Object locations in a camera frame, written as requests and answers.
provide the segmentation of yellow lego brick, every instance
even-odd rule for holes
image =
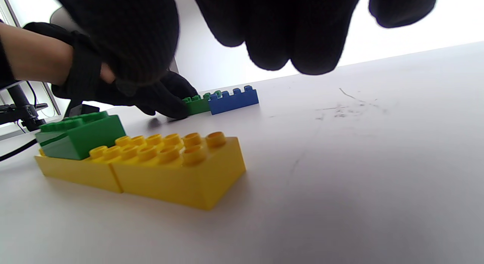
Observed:
[[[156,141],[117,143],[123,147],[111,165],[124,192],[210,210],[245,172],[238,139],[221,132]]]
[[[121,160],[121,147],[128,145],[143,147],[156,145],[161,149],[164,143],[161,135],[153,135],[147,139],[143,136],[122,137],[118,138],[116,145],[111,148],[101,146],[90,150],[90,157],[84,160],[46,157],[42,149],[39,150],[40,156],[35,157],[35,160],[47,177],[122,193],[123,189],[112,170],[111,163]]]
[[[47,177],[79,183],[80,185],[89,185],[117,193],[123,192],[110,164],[95,163],[90,161],[89,158],[85,160],[69,160],[42,155],[36,156],[35,160],[42,173]]]

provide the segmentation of black knitted glove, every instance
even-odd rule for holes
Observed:
[[[149,115],[159,112],[175,119],[187,117],[188,110],[182,99],[196,95],[197,91],[182,76],[168,71],[156,83],[140,87],[133,96],[128,97],[119,92],[116,82],[107,84],[100,79],[102,60],[88,36],[70,33],[49,23],[29,23],[24,29],[56,38],[74,47],[73,64],[66,82],[62,86],[52,85],[52,92],[57,97],[115,106],[137,106]]]
[[[227,47],[244,41],[263,69],[289,59],[301,73],[332,71],[341,57],[358,0],[196,0],[210,30]],[[370,13],[385,28],[425,17],[436,0],[370,0]]]
[[[59,1],[91,37],[120,85],[155,83],[165,75],[178,42],[174,0]]]

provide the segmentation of black cable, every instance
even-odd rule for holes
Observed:
[[[37,95],[35,94],[35,91],[33,90],[33,87],[30,84],[30,82],[29,81],[25,81],[25,82],[29,85],[30,89],[32,90],[32,94],[33,94],[33,106],[37,110]]]
[[[27,144],[23,145],[22,147],[18,148],[17,150],[14,150],[14,151],[9,152],[9,153],[7,153],[7,154],[5,154],[5,155],[2,155],[2,156],[0,157],[0,162],[2,162],[2,161],[4,161],[4,160],[7,160],[7,159],[9,159],[10,157],[13,157],[13,156],[15,156],[15,155],[17,155],[17,154],[19,154],[19,153],[23,152],[24,150],[26,150],[26,149],[28,149],[28,148],[32,147],[33,145],[36,145],[36,143],[37,143],[37,140],[36,140],[36,139],[34,139],[34,140],[30,141],[29,143],[27,143]]]
[[[26,134],[26,132],[24,131],[24,128],[22,128],[19,124],[19,120],[17,120],[17,126],[22,130],[22,132],[24,132]]]

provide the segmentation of white wall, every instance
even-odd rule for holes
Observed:
[[[176,0],[180,41],[175,56],[180,74],[199,90],[216,89],[297,74],[288,63],[280,71],[256,67],[245,46],[226,48],[211,35],[194,0]],[[434,12],[412,26],[388,30],[358,4],[339,65],[355,64],[484,40],[484,0],[439,0]]]
[[[9,0],[21,26],[29,22],[48,22],[60,7],[57,0]]]

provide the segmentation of scratch mark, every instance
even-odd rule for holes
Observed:
[[[354,100],[358,100],[359,102],[364,102],[364,103],[367,103],[366,101],[363,101],[363,100],[361,100],[361,99],[357,99],[357,98],[355,98],[355,97],[354,97],[354,96],[352,96],[352,95],[348,95],[348,94],[346,94],[346,92],[345,92],[343,89],[341,89],[341,88],[340,88],[339,90],[340,90],[340,91],[341,91],[341,92],[342,92],[342,93],[343,93],[345,96],[348,96],[348,97],[350,97],[350,98],[352,98],[352,99],[354,99]]]
[[[319,118],[315,118],[316,120],[320,120],[320,121],[323,121],[324,120],[324,114],[321,115],[321,117]]]
[[[321,118],[320,118],[320,119],[321,119],[321,120],[323,120],[323,119],[324,119],[324,114],[321,114]],[[320,133],[320,130],[321,130],[322,124],[323,124],[323,123],[321,122],[321,123],[319,124],[319,126],[318,126],[318,129],[316,129],[316,132],[314,132],[313,136],[309,137],[309,140],[306,142],[306,146],[307,146],[308,144],[311,144],[311,143],[312,143],[312,140],[318,136],[318,134]],[[306,148],[305,148],[305,149],[304,149],[304,150],[301,152],[301,155],[300,155],[300,156],[299,156],[299,157],[296,159],[296,161],[294,162],[294,164],[292,164],[292,168],[291,168],[291,172],[289,173],[289,176],[292,176],[292,175],[295,173],[296,168],[297,168],[297,166],[299,165],[299,162],[300,162],[300,161],[301,161],[301,160],[302,160],[304,157],[306,157],[306,154],[307,154],[307,152],[308,152],[308,150],[309,150],[309,149],[310,149],[309,147],[306,147]]]
[[[360,106],[364,106],[365,104],[368,104],[368,105],[371,105],[371,106],[373,106],[373,107],[375,107],[375,108],[377,108],[377,109],[383,110],[383,112],[384,112],[385,114],[387,113],[387,110],[382,109],[380,106],[378,106],[378,105],[376,105],[376,104],[373,104],[373,103],[370,103],[370,102],[366,102],[366,101],[361,100],[361,99],[357,99],[357,98],[355,98],[355,97],[354,97],[354,96],[352,96],[352,95],[348,95],[348,94],[347,94],[347,93],[346,93],[346,92],[345,92],[345,91],[344,91],[342,88],[339,88],[339,90],[340,90],[340,91],[341,91],[341,92],[342,92],[342,93],[343,93],[345,96],[350,97],[350,98],[352,98],[352,99],[354,99],[354,100],[356,100],[356,101],[363,102],[363,103],[361,103],[361,104],[360,104]]]
[[[324,111],[324,110],[332,110],[332,109],[344,109],[346,107],[330,107],[330,108],[323,108],[323,109],[316,109],[315,111]]]

